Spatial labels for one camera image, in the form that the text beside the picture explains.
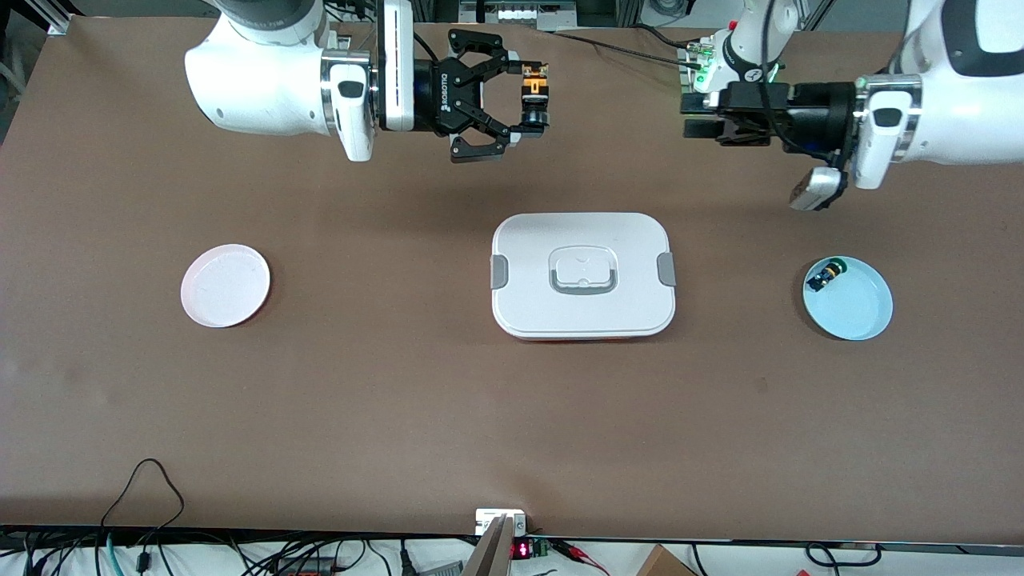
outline light blue plate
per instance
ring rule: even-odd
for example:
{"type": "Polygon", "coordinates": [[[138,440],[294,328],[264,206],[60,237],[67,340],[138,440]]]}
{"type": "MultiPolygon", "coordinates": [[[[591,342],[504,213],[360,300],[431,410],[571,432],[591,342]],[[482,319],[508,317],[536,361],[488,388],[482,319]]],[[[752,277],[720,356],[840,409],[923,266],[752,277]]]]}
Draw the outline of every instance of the light blue plate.
{"type": "Polygon", "coordinates": [[[844,340],[866,340],[881,334],[893,317],[893,295],[882,275],[850,256],[828,256],[815,262],[804,277],[804,306],[811,319],[829,334],[844,340]],[[820,291],[807,286],[831,258],[847,271],[820,291]]]}

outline red wire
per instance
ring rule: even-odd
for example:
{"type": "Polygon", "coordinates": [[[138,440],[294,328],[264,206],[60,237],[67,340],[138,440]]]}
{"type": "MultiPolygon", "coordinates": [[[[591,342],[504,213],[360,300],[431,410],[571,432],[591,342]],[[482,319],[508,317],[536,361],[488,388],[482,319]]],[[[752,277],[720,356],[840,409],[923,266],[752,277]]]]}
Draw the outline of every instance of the red wire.
{"type": "Polygon", "coordinates": [[[594,568],[600,570],[601,572],[604,572],[604,576],[611,576],[611,574],[608,574],[608,571],[605,570],[603,566],[595,562],[593,559],[588,558],[587,560],[584,561],[584,564],[586,564],[587,566],[593,566],[594,568]]]}
{"type": "Polygon", "coordinates": [[[579,560],[583,564],[586,564],[587,566],[592,566],[592,567],[600,570],[601,572],[604,572],[604,576],[611,576],[611,574],[609,574],[608,571],[605,570],[603,566],[601,566],[600,564],[598,564],[596,560],[590,558],[587,554],[587,552],[581,550],[580,548],[578,548],[578,547],[575,547],[575,546],[573,546],[571,544],[569,544],[569,553],[572,554],[573,558],[575,558],[577,560],[579,560]]]}

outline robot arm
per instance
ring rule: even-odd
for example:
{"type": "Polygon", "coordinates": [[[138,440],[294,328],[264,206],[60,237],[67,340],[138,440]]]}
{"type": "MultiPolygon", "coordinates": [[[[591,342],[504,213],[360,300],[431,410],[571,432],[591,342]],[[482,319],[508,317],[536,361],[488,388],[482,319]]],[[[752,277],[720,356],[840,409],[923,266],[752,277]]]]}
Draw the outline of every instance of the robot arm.
{"type": "Polygon", "coordinates": [[[376,63],[349,49],[328,26],[323,0],[214,0],[221,16],[210,36],[185,53],[196,104],[216,126],[267,135],[336,134],[349,160],[368,161],[376,127],[429,130],[452,138],[453,162],[501,158],[521,135],[548,126],[547,66],[521,61],[500,36],[453,30],[449,57],[416,60],[409,0],[378,4],[376,63]],[[478,49],[482,42],[486,50],[478,49]],[[492,55],[470,69],[467,51],[492,55]],[[437,71],[465,71],[450,80],[437,71]],[[522,74],[522,121],[507,126],[483,112],[483,83],[501,73],[522,74]],[[458,105],[449,102],[458,94],[458,105]],[[462,146],[473,128],[494,137],[484,147],[462,146]]]}
{"type": "Polygon", "coordinates": [[[682,112],[705,118],[688,120],[686,135],[767,146],[781,132],[785,152],[825,158],[794,190],[791,206],[800,210],[830,205],[846,188],[848,163],[854,186],[872,190],[891,163],[1024,162],[1019,2],[912,0],[908,30],[885,72],[792,90],[769,84],[767,98],[750,83],[687,94],[682,112]]]}
{"type": "Polygon", "coordinates": [[[731,82],[757,82],[761,64],[776,70],[778,56],[797,30],[798,12],[794,0],[777,3],[768,0],[743,0],[743,12],[729,28],[701,38],[691,45],[690,57],[700,70],[690,74],[697,92],[717,92],[731,82]],[[762,54],[762,25],[767,24],[767,57],[762,54]]]}

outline black cable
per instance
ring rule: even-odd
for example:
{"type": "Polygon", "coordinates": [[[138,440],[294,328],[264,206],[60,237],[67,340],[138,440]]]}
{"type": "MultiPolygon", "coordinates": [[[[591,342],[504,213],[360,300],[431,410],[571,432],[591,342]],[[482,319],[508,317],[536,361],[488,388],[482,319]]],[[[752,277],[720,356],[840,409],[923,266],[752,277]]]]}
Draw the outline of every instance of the black cable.
{"type": "Polygon", "coordinates": [[[341,14],[352,14],[353,16],[361,19],[368,19],[374,22],[374,18],[370,17],[369,14],[356,12],[355,10],[350,10],[348,8],[342,8],[337,5],[324,4],[324,9],[330,13],[332,16],[338,19],[338,22],[345,22],[345,18],[341,17],[341,14]]]}
{"type": "Polygon", "coordinates": [[[423,47],[423,50],[430,56],[430,61],[437,61],[437,54],[430,49],[430,45],[423,38],[420,38],[420,35],[416,32],[413,33],[413,40],[416,40],[416,43],[423,47]]]}
{"type": "Polygon", "coordinates": [[[594,46],[600,46],[602,48],[607,48],[609,50],[614,50],[616,52],[622,52],[624,54],[630,54],[632,56],[637,56],[637,57],[640,57],[640,58],[647,58],[647,59],[654,60],[654,61],[663,61],[663,63],[666,63],[666,64],[671,64],[673,66],[681,66],[683,68],[689,68],[691,70],[700,70],[700,65],[698,65],[696,63],[688,63],[688,61],[683,61],[683,60],[679,60],[679,59],[665,58],[665,57],[662,57],[662,56],[655,56],[655,55],[652,55],[652,54],[645,54],[643,52],[638,52],[636,50],[630,50],[628,48],[623,48],[623,47],[614,46],[614,45],[611,45],[611,44],[605,44],[604,42],[599,42],[597,40],[591,40],[590,38],[582,38],[580,36],[572,36],[571,34],[563,34],[561,32],[552,32],[551,34],[554,34],[555,36],[558,36],[559,38],[568,38],[569,40],[575,40],[578,42],[586,42],[587,44],[593,44],[594,46]]]}
{"type": "Polygon", "coordinates": [[[96,566],[96,576],[102,576],[99,572],[99,540],[102,538],[103,530],[106,528],[106,519],[111,516],[111,512],[114,511],[114,508],[116,508],[118,504],[121,503],[121,500],[124,499],[125,494],[128,493],[128,489],[131,488],[132,483],[135,481],[135,475],[138,474],[139,468],[141,468],[142,465],[145,464],[146,462],[153,462],[154,464],[157,464],[158,468],[160,468],[160,474],[163,475],[164,477],[164,483],[167,484],[167,487],[171,489],[171,492],[174,492],[174,496],[178,499],[178,511],[175,512],[174,516],[170,518],[170,520],[147,532],[146,535],[143,537],[143,541],[147,541],[150,539],[150,536],[152,536],[158,530],[166,528],[169,524],[177,520],[178,517],[180,517],[183,511],[185,511],[185,498],[184,496],[181,495],[181,491],[178,490],[178,487],[174,486],[174,483],[171,482],[171,477],[167,475],[167,468],[164,467],[164,464],[156,458],[142,458],[141,460],[139,460],[138,463],[135,464],[135,467],[132,469],[131,476],[128,477],[128,483],[125,484],[125,487],[123,489],[121,489],[121,494],[118,494],[117,499],[114,500],[114,503],[111,504],[109,508],[106,508],[106,511],[103,512],[103,517],[99,519],[99,527],[96,531],[96,541],[93,542],[92,544],[92,556],[93,556],[93,562],[96,566]]]}
{"type": "Polygon", "coordinates": [[[807,556],[807,560],[820,566],[821,568],[831,568],[836,572],[836,576],[841,576],[839,573],[840,568],[867,568],[868,566],[874,566],[882,561],[882,546],[880,544],[874,544],[874,558],[864,561],[864,562],[837,562],[836,557],[833,556],[831,550],[828,546],[822,544],[821,542],[808,542],[807,546],[804,547],[804,554],[807,556]],[[825,552],[825,557],[828,558],[827,562],[822,562],[811,553],[811,550],[821,550],[825,552]]]}
{"type": "Polygon", "coordinates": [[[338,542],[338,547],[334,549],[334,566],[331,568],[331,571],[332,572],[344,572],[346,570],[350,570],[352,567],[354,567],[356,564],[358,564],[359,561],[362,560],[362,557],[366,556],[366,553],[367,553],[367,541],[366,540],[360,540],[360,542],[362,542],[362,551],[359,552],[358,558],[356,558],[352,562],[352,564],[349,564],[348,566],[342,567],[342,566],[338,566],[338,552],[341,551],[341,545],[345,543],[345,540],[339,541],[338,542]]]}
{"type": "Polygon", "coordinates": [[[160,526],[151,530],[150,532],[153,533],[156,532],[157,530],[167,528],[169,524],[177,520],[178,517],[180,517],[181,513],[185,511],[185,497],[181,495],[181,491],[178,490],[178,487],[174,486],[174,483],[171,481],[171,477],[167,475],[167,468],[164,467],[164,464],[156,458],[142,458],[141,460],[138,461],[137,464],[135,464],[135,468],[132,469],[131,476],[128,477],[128,483],[125,484],[125,487],[121,490],[121,494],[118,494],[118,498],[114,500],[114,503],[111,504],[109,508],[106,508],[105,512],[103,512],[103,518],[99,519],[100,530],[106,527],[106,519],[111,516],[111,512],[114,511],[114,508],[116,508],[118,504],[121,503],[121,500],[124,499],[125,494],[128,493],[128,489],[131,488],[132,482],[135,481],[135,475],[138,474],[139,468],[141,468],[142,465],[145,464],[146,462],[153,462],[154,464],[157,465],[158,468],[160,468],[160,474],[164,477],[164,483],[167,484],[167,487],[171,489],[171,492],[174,492],[174,496],[178,499],[178,511],[174,512],[174,516],[172,516],[170,520],[161,524],[160,526]]]}
{"type": "Polygon", "coordinates": [[[384,563],[384,568],[387,569],[387,576],[392,576],[391,575],[391,565],[387,563],[387,559],[384,558],[384,554],[382,554],[379,551],[377,551],[377,548],[374,547],[373,542],[367,541],[367,547],[370,548],[370,551],[372,551],[375,554],[377,554],[378,557],[380,557],[381,562],[384,563]]]}
{"type": "Polygon", "coordinates": [[[82,545],[82,542],[84,542],[86,538],[88,538],[88,536],[82,536],[74,544],[71,545],[71,548],[69,548],[67,554],[60,554],[60,558],[57,559],[57,565],[53,568],[53,573],[50,576],[57,576],[58,574],[60,574],[60,567],[63,566],[65,561],[68,560],[71,557],[71,554],[75,552],[75,548],[82,545]]]}
{"type": "Polygon", "coordinates": [[[230,546],[234,548],[234,552],[239,554],[240,559],[242,559],[242,566],[246,569],[251,568],[253,564],[252,559],[247,557],[245,552],[242,551],[242,548],[239,547],[239,543],[234,541],[234,536],[231,536],[230,532],[227,533],[227,540],[230,546]]]}
{"type": "Polygon", "coordinates": [[[25,571],[24,571],[25,576],[32,576],[32,569],[33,569],[32,561],[36,556],[36,543],[38,541],[39,537],[37,536],[36,540],[33,541],[32,545],[30,546],[28,532],[26,532],[25,537],[22,538],[22,542],[25,543],[25,571]]]}
{"type": "Polygon", "coordinates": [[[761,81],[758,82],[758,87],[761,91],[761,107],[764,109],[764,113],[768,117],[768,124],[771,126],[772,131],[775,132],[778,139],[782,140],[782,143],[797,152],[806,154],[811,158],[828,162],[827,154],[811,152],[810,150],[807,150],[806,148],[793,141],[790,136],[782,133],[782,128],[778,125],[778,120],[775,119],[775,114],[772,112],[771,104],[768,100],[768,25],[771,23],[774,10],[775,0],[768,0],[768,10],[765,12],[765,19],[761,24],[761,81]]]}
{"type": "Polygon", "coordinates": [[[637,29],[640,29],[640,30],[646,30],[647,32],[651,33],[654,36],[654,38],[657,38],[658,41],[660,41],[662,43],[668,44],[669,46],[672,46],[673,48],[680,48],[680,49],[683,49],[683,50],[685,50],[686,47],[689,46],[690,42],[696,42],[696,41],[700,40],[699,38],[690,38],[689,40],[682,40],[682,41],[677,42],[677,41],[669,38],[668,36],[662,34],[662,32],[658,31],[653,26],[647,26],[647,25],[642,24],[642,23],[637,23],[637,24],[631,26],[630,28],[637,28],[637,29]]]}
{"type": "Polygon", "coordinates": [[[174,571],[171,570],[171,565],[167,562],[167,554],[164,553],[164,544],[157,540],[157,549],[160,550],[160,560],[164,563],[164,568],[167,570],[168,576],[174,576],[174,571]]]}
{"type": "Polygon", "coordinates": [[[697,551],[696,544],[690,544],[693,548],[693,562],[697,564],[697,570],[700,571],[700,576],[708,576],[708,572],[703,569],[703,564],[700,563],[700,552],[697,551]]]}

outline brown table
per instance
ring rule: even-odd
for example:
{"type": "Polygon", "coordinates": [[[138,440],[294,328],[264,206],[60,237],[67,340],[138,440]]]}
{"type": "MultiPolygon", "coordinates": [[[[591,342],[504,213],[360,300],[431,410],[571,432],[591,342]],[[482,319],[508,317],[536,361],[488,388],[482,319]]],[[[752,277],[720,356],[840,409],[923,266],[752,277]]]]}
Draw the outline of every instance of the brown table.
{"type": "MultiPolygon", "coordinates": [[[[76,18],[47,41],[0,157],[0,522],[95,523],[155,456],[182,526],[466,532],[498,505],[551,534],[1024,543],[1021,167],[897,166],[798,213],[809,159],[685,140],[671,67],[520,28],[500,32],[551,63],[549,134],[456,166],[383,133],[350,164],[200,114],[182,53],[212,24],[76,18]],[[565,210],[664,223],[665,332],[501,331],[495,228],[565,210]],[[272,293],[202,328],[181,276],[229,242],[267,257],[272,293]],[[893,289],[874,340],[801,312],[798,277],[835,253],[893,289]]],[[[798,35],[785,74],[852,79],[894,44],[798,35]]],[[[490,93],[513,119],[514,81],[490,93]]],[[[173,507],[150,469],[114,521],[173,507]]]]}

